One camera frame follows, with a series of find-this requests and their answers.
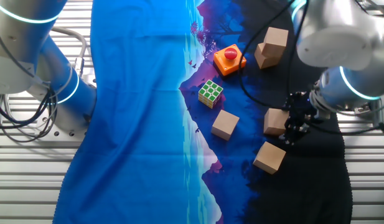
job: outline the table surface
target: table surface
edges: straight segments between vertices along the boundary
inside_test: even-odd
[[[73,13],[71,9],[80,10],[78,11],[80,14],[89,14],[90,12],[88,12],[88,10],[90,6],[91,2],[88,1],[70,1],[62,13],[68,15],[69,18],[66,19],[64,16],[58,20],[58,24],[70,26],[71,29],[88,35],[89,25],[85,25],[84,23],[88,24],[88,21],[85,20],[89,19],[71,19],[70,15]],[[75,54],[74,52],[78,50],[76,48],[77,43],[68,37],[57,34],[52,35],[62,51],[65,52],[71,60],[72,55]],[[85,79],[92,81],[94,75],[91,60],[88,61],[87,59],[86,70],[85,73],[90,75],[86,75]],[[19,117],[27,117],[28,114],[31,113],[27,111],[35,109],[35,104],[37,103],[26,94],[12,96],[11,102],[13,110]],[[364,123],[352,121],[350,118],[340,117],[339,119],[341,129],[361,128],[365,126]],[[4,169],[5,173],[12,174],[0,175],[0,186],[2,186],[0,190],[0,201],[7,202],[6,206],[0,207],[6,211],[5,219],[8,219],[8,223],[15,223],[16,221],[11,220],[11,217],[21,215],[47,217],[46,221],[39,220],[33,223],[49,222],[48,219],[52,218],[55,207],[53,203],[56,201],[61,180],[67,170],[68,163],[72,159],[72,154],[77,150],[80,143],[77,140],[69,140],[64,137],[61,137],[61,139],[67,141],[68,147],[65,149],[59,149],[57,142],[50,141],[25,144],[19,147],[15,146],[13,142],[10,142],[4,136],[0,136],[0,171]],[[384,189],[384,175],[376,175],[384,174],[384,161],[369,164],[370,162],[378,161],[380,157],[384,160],[384,137],[381,134],[375,133],[362,137],[346,136],[345,145],[347,146],[346,159],[350,174],[366,174],[351,176],[352,187],[355,188],[354,200],[357,202],[357,204],[354,205],[354,217],[384,217],[384,213],[381,213],[381,211],[384,211],[384,190],[381,190]],[[363,166],[370,166],[371,168],[362,169]],[[19,175],[22,171],[26,172],[27,170],[30,173]],[[12,185],[15,185],[19,189],[11,189]],[[43,206],[27,206],[23,205],[21,201],[42,202]],[[45,209],[41,210],[41,213],[36,214],[27,213],[26,207],[32,207],[32,210],[40,207],[44,207]]]

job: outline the metal grating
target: metal grating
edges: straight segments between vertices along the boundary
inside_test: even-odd
[[[384,5],[384,0],[376,2]],[[81,33],[89,43],[91,6],[91,0],[69,0],[56,25]],[[51,36],[69,61],[74,62],[81,48],[79,41],[55,32]],[[84,74],[83,78],[94,85],[90,51],[85,55]],[[10,102],[18,119],[30,118],[39,104],[27,93],[11,95]],[[371,126],[347,116],[339,116],[339,123],[342,131]],[[26,139],[17,131],[11,133],[18,139]],[[69,139],[64,133],[57,141],[50,138],[49,141],[17,144],[0,133],[0,224],[52,223],[62,180],[80,139]],[[384,135],[372,131],[344,139],[354,196],[352,223],[384,224]]]

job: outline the rubik's cube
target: rubik's cube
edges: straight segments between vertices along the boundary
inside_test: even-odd
[[[222,96],[223,88],[208,80],[199,91],[199,101],[213,108]]]

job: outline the black cable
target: black cable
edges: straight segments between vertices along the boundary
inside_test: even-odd
[[[33,117],[31,117],[31,119],[29,119],[29,122],[27,123],[24,123],[24,124],[18,124],[18,125],[14,125],[14,126],[3,126],[3,125],[0,125],[0,129],[16,129],[16,128],[22,128],[24,126],[27,126],[31,123],[33,123],[34,121],[37,120],[37,118],[39,116],[41,116],[41,114],[45,111],[45,109],[47,108],[47,106],[49,105],[49,96],[51,95],[51,93],[53,92],[53,90],[50,90],[47,95],[45,96],[44,100],[42,102],[44,102],[44,106],[43,108],[36,112],[35,115]]]
[[[294,59],[294,54],[296,53],[298,38],[299,38],[299,35],[301,33],[302,25],[303,25],[303,23],[305,21],[306,14],[308,12],[308,7],[309,7],[309,0],[306,1],[305,7],[304,7],[304,14],[302,15],[302,19],[301,19],[301,22],[299,24],[299,27],[298,27],[298,30],[297,30],[297,33],[296,33],[296,37],[295,37],[295,40],[293,42],[293,46],[292,46],[292,50],[291,50],[290,61],[289,61],[289,64],[288,64],[288,75],[286,77],[287,97],[290,96],[290,94],[291,94],[291,91],[290,91],[290,89],[291,89],[291,64],[292,64],[293,59]],[[306,124],[308,124],[310,127],[314,128],[314,129],[316,129],[318,131],[322,131],[323,133],[327,133],[327,134],[356,135],[356,134],[363,134],[363,133],[366,133],[366,132],[369,132],[369,131],[380,129],[380,127],[374,127],[374,128],[369,128],[369,129],[361,130],[361,131],[353,131],[353,132],[347,132],[347,133],[343,133],[343,132],[340,132],[340,131],[330,131],[330,130],[326,130],[324,128],[321,128],[319,126],[316,126],[315,124],[312,124],[310,121],[308,121],[305,118],[301,117],[301,115],[298,113],[298,111],[297,111],[297,109],[296,109],[296,107],[294,105],[293,100],[290,100],[290,108],[296,114],[297,119],[300,119],[301,121],[303,121]]]
[[[8,119],[12,123],[26,124],[26,125],[31,124],[31,123],[33,123],[39,117],[37,115],[41,112],[41,110],[45,110],[46,109],[47,102],[49,101],[49,97],[50,97],[50,92],[48,91],[47,94],[45,95],[44,99],[41,101],[37,111],[35,112],[35,115],[33,115],[33,117],[31,117],[28,120],[18,121],[16,119],[10,117],[7,113],[5,113],[5,111],[1,108],[1,106],[0,106],[0,114],[2,114],[6,119]]]
[[[368,12],[366,11],[366,9],[359,3],[358,0],[355,0],[356,4],[358,4],[358,6],[362,9],[363,12],[366,12],[366,14],[368,14]]]
[[[56,104],[57,104],[57,101],[56,101],[56,98],[54,98],[53,100],[49,100],[48,101],[48,104],[49,104],[49,107],[48,107],[48,111],[49,111],[49,115],[52,114],[52,107],[55,108],[56,107]],[[55,120],[56,120],[56,115],[57,115],[57,110],[54,111],[54,115],[52,117],[52,124],[49,125],[50,123],[50,120],[49,119],[46,124],[45,124],[45,127],[44,129],[37,135],[37,136],[33,136],[31,134],[26,134],[27,136],[31,137],[31,139],[28,139],[28,140],[18,140],[18,139],[15,139],[14,137],[12,137],[9,133],[7,133],[4,129],[2,130],[2,132],[12,141],[14,142],[19,142],[19,143],[27,143],[27,142],[32,142],[32,141],[35,141],[37,139],[40,139],[42,137],[45,137],[46,135],[48,135],[48,133],[52,130],[53,126],[54,126],[54,123],[55,123]]]
[[[55,124],[55,121],[56,121],[56,115],[57,115],[57,99],[55,98],[54,99],[55,101],[54,102],[49,102],[49,105],[51,106],[51,105],[53,105],[53,107],[54,107],[54,114],[52,114],[52,110],[49,110],[49,119],[51,119],[52,120],[52,124],[48,127],[48,124],[47,124],[47,122],[45,122],[45,127],[48,127],[48,130],[46,130],[45,132],[40,132],[40,134],[38,135],[38,138],[42,138],[42,137],[45,137],[46,135],[48,135],[48,133],[52,130],[52,128],[53,128],[53,126],[54,126],[54,124]],[[6,99],[5,99],[5,97],[4,97],[4,106],[5,106],[5,111],[10,111],[10,107],[9,107],[9,104],[6,102]],[[32,138],[34,138],[34,137],[36,137],[36,135],[35,134],[29,134],[29,133],[27,133],[27,132],[25,132],[25,131],[23,131],[22,129],[20,129],[20,128],[18,128],[17,129],[19,132],[21,132],[22,134],[24,134],[24,135],[26,135],[26,136],[29,136],[29,137],[32,137]]]
[[[250,39],[250,41],[246,44],[246,47],[244,48],[243,52],[241,53],[241,57],[240,57],[240,61],[239,61],[239,68],[238,68],[238,76],[239,76],[239,82],[240,82],[240,86],[241,86],[241,89],[244,91],[244,94],[250,98],[252,101],[256,102],[256,103],[259,103],[260,105],[262,106],[268,106],[270,108],[276,108],[276,109],[281,109],[281,107],[275,107],[275,106],[272,106],[268,103],[264,103],[256,98],[254,98],[253,96],[251,96],[248,92],[247,92],[247,89],[245,88],[244,84],[243,84],[243,80],[241,79],[241,76],[243,75],[243,70],[241,69],[241,63],[242,63],[242,60],[245,56],[245,54],[247,53],[247,50],[248,48],[250,47],[250,45],[254,42],[254,40],[262,33],[262,31],[267,28],[273,21],[275,21],[278,17],[280,17],[285,11],[288,10],[288,8],[291,6],[291,4],[294,2],[295,0],[291,0],[288,2],[288,4],[277,14],[275,15],[271,20],[269,20],[262,28],[259,29],[259,31],[254,34],[254,36]]]

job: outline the orange button base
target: orange button base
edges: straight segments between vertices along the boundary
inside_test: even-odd
[[[229,60],[225,57],[225,51],[230,47],[237,51],[237,56],[233,60]],[[232,46],[222,49],[214,54],[214,64],[216,65],[216,67],[218,68],[222,76],[226,77],[227,75],[230,75],[233,72],[238,70],[240,57],[241,57],[241,51],[236,46],[236,44],[233,44]],[[245,57],[243,57],[243,61],[241,62],[241,68],[244,68],[246,66],[246,63],[247,63],[247,60]]]

